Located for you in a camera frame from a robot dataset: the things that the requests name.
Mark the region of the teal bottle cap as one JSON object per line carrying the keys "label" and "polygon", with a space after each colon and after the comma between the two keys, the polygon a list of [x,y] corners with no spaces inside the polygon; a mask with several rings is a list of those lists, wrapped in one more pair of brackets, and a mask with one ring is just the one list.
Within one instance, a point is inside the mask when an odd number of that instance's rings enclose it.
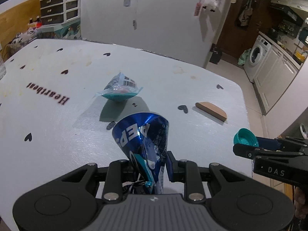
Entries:
{"label": "teal bottle cap", "polygon": [[257,137],[246,128],[241,128],[233,138],[233,144],[244,144],[247,146],[259,147]]}

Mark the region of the crushed blue Pepsi can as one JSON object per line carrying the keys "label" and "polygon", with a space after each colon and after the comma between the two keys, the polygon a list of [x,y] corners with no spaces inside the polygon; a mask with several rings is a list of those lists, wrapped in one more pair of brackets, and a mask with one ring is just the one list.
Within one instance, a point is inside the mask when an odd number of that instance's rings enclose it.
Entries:
{"label": "crushed blue Pepsi can", "polygon": [[152,112],[128,115],[112,130],[113,139],[138,170],[150,194],[163,193],[168,131],[168,120]]}

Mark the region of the brown wooden half-round block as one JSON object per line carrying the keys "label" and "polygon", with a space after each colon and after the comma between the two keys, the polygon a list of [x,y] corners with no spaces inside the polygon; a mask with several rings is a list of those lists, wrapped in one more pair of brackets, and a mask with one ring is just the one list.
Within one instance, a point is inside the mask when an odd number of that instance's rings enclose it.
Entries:
{"label": "brown wooden half-round block", "polygon": [[218,120],[221,120],[223,122],[227,120],[226,112],[210,102],[197,102],[195,103],[195,106]]}

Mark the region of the white kitchen cabinets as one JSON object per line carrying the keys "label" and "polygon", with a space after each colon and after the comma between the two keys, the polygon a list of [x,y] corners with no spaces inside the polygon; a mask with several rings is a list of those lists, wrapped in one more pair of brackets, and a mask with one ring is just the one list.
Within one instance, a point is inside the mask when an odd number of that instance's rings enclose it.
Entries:
{"label": "white kitchen cabinets", "polygon": [[261,110],[266,115],[282,97],[299,69],[278,48],[271,47],[262,67],[254,78]]}

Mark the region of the green plastic bag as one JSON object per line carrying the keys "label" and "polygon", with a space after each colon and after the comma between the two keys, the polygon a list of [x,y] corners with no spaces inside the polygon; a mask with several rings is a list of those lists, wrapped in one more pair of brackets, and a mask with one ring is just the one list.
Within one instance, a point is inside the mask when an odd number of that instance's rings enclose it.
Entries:
{"label": "green plastic bag", "polygon": [[250,55],[250,53],[251,53],[251,50],[252,50],[252,49],[246,49],[246,50],[241,54],[241,56],[240,56],[239,59],[238,59],[238,65],[243,66],[243,65],[246,63],[246,61],[247,61],[247,59],[249,58],[249,55]]}

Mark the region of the white washing machine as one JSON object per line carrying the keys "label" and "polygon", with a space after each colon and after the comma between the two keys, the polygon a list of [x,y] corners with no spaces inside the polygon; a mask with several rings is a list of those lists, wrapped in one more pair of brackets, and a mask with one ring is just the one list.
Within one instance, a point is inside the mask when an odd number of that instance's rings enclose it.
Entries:
{"label": "white washing machine", "polygon": [[254,82],[254,78],[259,72],[260,68],[271,50],[272,44],[266,40],[262,35],[258,35],[255,43],[248,55],[244,64],[244,70],[250,82]]}

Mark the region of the teal snack wrapper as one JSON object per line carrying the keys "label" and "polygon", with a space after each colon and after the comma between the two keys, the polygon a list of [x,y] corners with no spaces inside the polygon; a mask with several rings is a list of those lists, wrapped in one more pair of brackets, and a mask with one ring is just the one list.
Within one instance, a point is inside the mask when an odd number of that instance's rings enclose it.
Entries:
{"label": "teal snack wrapper", "polygon": [[122,102],[137,96],[142,89],[143,87],[139,88],[134,80],[120,72],[94,97],[101,96],[114,102]]}

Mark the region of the white heart-print table cover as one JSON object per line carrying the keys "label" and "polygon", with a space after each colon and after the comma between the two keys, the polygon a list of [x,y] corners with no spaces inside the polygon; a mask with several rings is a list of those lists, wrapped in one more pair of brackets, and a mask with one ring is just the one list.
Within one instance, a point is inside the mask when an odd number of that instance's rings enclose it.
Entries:
{"label": "white heart-print table cover", "polygon": [[[208,70],[126,46],[38,39],[5,62],[1,79],[1,218],[11,230],[14,202],[27,191],[87,163],[124,158],[108,125],[137,112],[169,121],[168,149],[199,166],[220,163],[251,176],[233,154],[233,137],[249,128],[243,92]],[[123,73],[141,92],[126,101],[101,96]],[[210,102],[225,122],[198,109]]]}

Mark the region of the brown wooden door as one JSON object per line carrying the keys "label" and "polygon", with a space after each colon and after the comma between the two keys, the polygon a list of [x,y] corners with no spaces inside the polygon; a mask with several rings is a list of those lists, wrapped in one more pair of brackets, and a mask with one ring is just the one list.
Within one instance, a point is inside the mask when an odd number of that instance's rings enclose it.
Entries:
{"label": "brown wooden door", "polygon": [[270,2],[236,0],[231,4],[216,46],[236,59],[252,48],[259,32],[266,32],[274,25]]}

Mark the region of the dark drawer cabinet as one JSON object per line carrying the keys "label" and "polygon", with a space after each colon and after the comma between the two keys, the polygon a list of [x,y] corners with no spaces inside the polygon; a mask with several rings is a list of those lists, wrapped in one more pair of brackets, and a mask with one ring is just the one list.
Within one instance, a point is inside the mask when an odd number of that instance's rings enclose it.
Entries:
{"label": "dark drawer cabinet", "polygon": [[80,17],[80,0],[40,0],[43,25],[63,24]]}

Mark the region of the white plush toy on wall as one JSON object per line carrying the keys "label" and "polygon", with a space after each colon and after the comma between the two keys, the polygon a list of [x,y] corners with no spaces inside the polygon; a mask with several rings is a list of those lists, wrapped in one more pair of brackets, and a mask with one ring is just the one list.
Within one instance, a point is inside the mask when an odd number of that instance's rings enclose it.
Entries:
{"label": "white plush toy on wall", "polygon": [[218,7],[218,2],[216,0],[204,0],[202,8],[204,10],[209,10],[210,12],[215,12]]}

